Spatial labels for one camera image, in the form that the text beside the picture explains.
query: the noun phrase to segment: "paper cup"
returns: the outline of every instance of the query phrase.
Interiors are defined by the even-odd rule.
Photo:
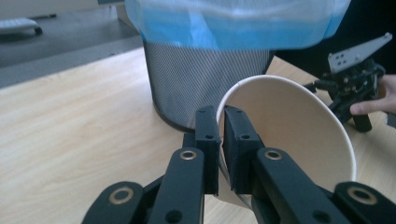
[[[333,191],[336,184],[356,179],[355,156],[344,127],[300,84],[270,75],[239,81],[219,104],[221,132],[226,105],[244,110],[264,144],[289,153],[317,185]],[[221,181],[219,198],[240,204]]]

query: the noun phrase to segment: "wire mesh basket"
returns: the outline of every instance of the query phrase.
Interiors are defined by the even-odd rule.
[[[183,130],[195,128],[197,109],[217,110],[235,83],[265,74],[270,50],[215,50],[144,41],[151,94],[158,114]]]

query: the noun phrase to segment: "silver metal bracket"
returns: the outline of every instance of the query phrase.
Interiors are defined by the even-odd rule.
[[[332,73],[341,72],[366,60],[392,39],[392,34],[385,35],[337,53],[329,54],[329,66]]]

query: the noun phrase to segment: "white object on floor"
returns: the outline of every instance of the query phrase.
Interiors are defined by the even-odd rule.
[[[37,22],[27,18],[0,21],[0,35],[9,35],[28,29],[34,29],[37,35],[43,34],[43,30]]]

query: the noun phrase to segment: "light wood surface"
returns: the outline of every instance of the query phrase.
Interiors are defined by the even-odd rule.
[[[278,58],[268,74],[314,79]],[[142,49],[2,89],[0,115],[0,223],[80,223],[106,187],[163,175],[183,137],[153,108]],[[345,125],[358,181],[396,202],[396,130],[371,120],[369,133]],[[256,220],[205,196],[205,223]]]

